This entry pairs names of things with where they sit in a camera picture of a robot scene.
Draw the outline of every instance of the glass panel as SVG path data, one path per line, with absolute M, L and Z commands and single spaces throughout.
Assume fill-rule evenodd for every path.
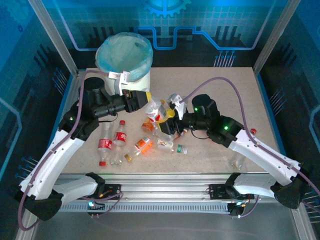
M 261 70 L 286 154 L 315 165 L 320 187 L 320 3 L 301 1 Z M 319 205 L 319 198 L 307 200 Z M 320 233 L 317 213 L 310 213 Z
M 0 3 L 0 225 L 13 239 L 18 203 L 7 189 L 47 149 L 70 73 L 28 1 Z
M 46 0 L 77 67 L 95 67 L 97 48 L 136 32 L 154 48 L 153 67 L 251 67 L 286 0 Z

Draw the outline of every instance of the white label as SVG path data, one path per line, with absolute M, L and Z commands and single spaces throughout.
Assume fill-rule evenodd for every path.
M 164 140 L 158 139 L 157 147 L 160 149 L 171 150 L 174 147 L 174 143 L 172 141 L 164 141 Z

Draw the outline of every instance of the coca-cola label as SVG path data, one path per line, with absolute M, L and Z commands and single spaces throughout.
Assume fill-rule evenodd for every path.
M 109 139 L 100 139 L 98 148 L 106 148 L 111 150 L 112 141 Z
M 126 137 L 127 137 L 127 134 L 125 134 L 124 132 L 117 131 L 114 134 L 113 141 L 122 141 L 122 142 L 125 143 L 126 142 Z

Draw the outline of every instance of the red bottle cap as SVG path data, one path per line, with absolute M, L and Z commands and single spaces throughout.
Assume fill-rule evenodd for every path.
M 254 128 L 251 128 L 250 133 L 252 133 L 253 135 L 255 135 L 257 133 L 257 130 Z

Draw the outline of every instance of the table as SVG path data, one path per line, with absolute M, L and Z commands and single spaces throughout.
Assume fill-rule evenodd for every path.
M 90 73 L 88 77 L 97 77 Z M 230 79 L 240 92 L 244 104 L 245 115 L 249 128 L 257 129 L 257 137 L 274 149 L 277 144 L 268 120 L 259 86 L 252 68 L 250 67 L 162 67 L 152 68 L 150 71 L 150 92 L 152 95 L 167 99 L 172 93 L 187 96 L 197 86 L 212 77 L 225 77 Z M 197 92 L 208 94 L 217 103 L 221 115 L 234 118 L 243 123 L 238 98 L 233 88 L 222 80 L 210 82 Z M 192 110 L 191 99 L 188 109 Z M 113 116 L 102 118 L 111 120 Z M 126 121 L 127 144 L 124 154 L 130 147 L 144 136 L 141 125 L 146 118 L 145 109 L 133 113 L 120 112 L 115 125 L 120 120 Z M 210 139 L 200 140 L 194 138 L 190 132 L 176 140 L 177 144 L 188 147 L 187 155 L 166 154 L 150 150 L 144 156 L 132 163 L 124 162 L 121 167 L 99 166 L 98 141 L 101 127 L 98 127 L 72 156 L 64 174 L 85 174 L 95 172 L 97 174 L 126 174 L 126 173 L 232 173 L 234 170 L 229 160 L 234 152 L 212 142 Z M 196 131 L 196 136 L 205 137 L 205 132 Z M 264 172 L 262 168 L 246 159 L 243 172 Z

